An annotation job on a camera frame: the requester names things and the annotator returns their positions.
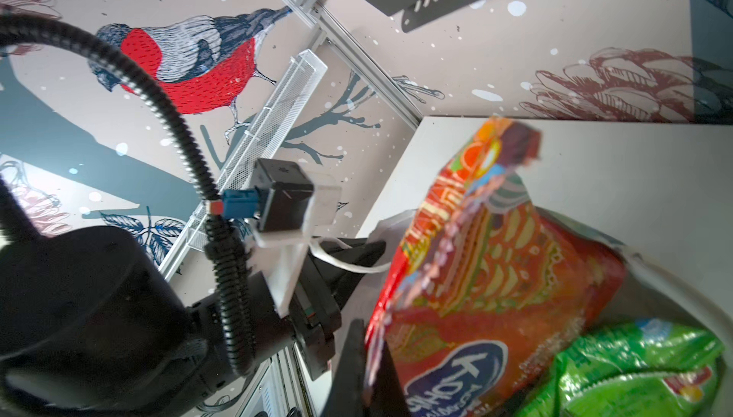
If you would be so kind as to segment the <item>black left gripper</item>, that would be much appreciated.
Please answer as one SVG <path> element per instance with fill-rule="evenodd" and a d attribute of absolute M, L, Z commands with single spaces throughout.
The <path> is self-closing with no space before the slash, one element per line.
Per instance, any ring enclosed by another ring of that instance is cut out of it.
<path fill-rule="evenodd" d="M 342 309 L 364 276 L 327 264 L 308 253 L 305 256 L 286 317 L 278 315 L 265 278 L 251 272 L 248 298 L 254 356 L 248 361 L 257 369 L 263 361 L 287 346 L 296 346 L 305 370 L 315 381 L 330 370 L 336 356 L 336 334 L 343 326 Z M 240 377 L 229 364 L 217 292 L 192 304 L 195 340 L 204 347 L 200 377 L 206 383 L 232 383 Z"/>

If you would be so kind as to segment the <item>red snack bag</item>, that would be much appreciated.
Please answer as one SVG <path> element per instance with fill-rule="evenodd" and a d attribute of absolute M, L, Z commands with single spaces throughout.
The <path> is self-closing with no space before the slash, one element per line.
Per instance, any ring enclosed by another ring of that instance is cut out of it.
<path fill-rule="evenodd" d="M 413 416 L 484 416 L 597 319 L 626 275 L 607 246 L 533 205 L 517 171 L 538 130 L 491 118 L 440 170 L 366 329 L 365 385 L 393 365 Z"/>

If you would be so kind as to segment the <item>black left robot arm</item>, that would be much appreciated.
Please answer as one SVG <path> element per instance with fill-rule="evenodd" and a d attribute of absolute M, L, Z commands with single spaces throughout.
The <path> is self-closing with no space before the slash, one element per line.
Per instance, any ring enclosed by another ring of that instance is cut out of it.
<path fill-rule="evenodd" d="M 251 189 L 210 204 L 216 290 L 185 306 L 132 233 L 46 238 L 3 190 L 3 413 L 179 416 L 289 346 L 319 378 L 358 282 L 328 268 L 313 235 L 339 197 L 330 177 L 262 161 Z"/>

